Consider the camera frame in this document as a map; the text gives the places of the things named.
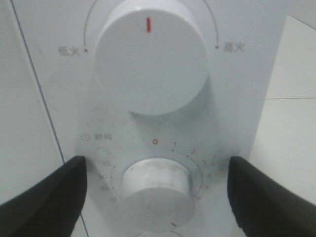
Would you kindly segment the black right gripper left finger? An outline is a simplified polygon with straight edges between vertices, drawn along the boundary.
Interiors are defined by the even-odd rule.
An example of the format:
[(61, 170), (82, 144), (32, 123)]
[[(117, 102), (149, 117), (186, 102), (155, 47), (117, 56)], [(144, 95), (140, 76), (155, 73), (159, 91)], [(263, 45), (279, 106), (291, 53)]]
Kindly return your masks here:
[(69, 237), (85, 203), (84, 156), (71, 158), (22, 194), (1, 204), (2, 237)]

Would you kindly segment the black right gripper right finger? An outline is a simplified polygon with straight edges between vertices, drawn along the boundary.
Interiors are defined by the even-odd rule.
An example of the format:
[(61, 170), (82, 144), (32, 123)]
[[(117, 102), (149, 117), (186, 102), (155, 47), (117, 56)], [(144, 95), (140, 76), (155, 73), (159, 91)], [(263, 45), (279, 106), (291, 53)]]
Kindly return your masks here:
[(314, 237), (316, 206), (292, 193), (242, 157), (231, 157), (228, 199), (247, 237)]

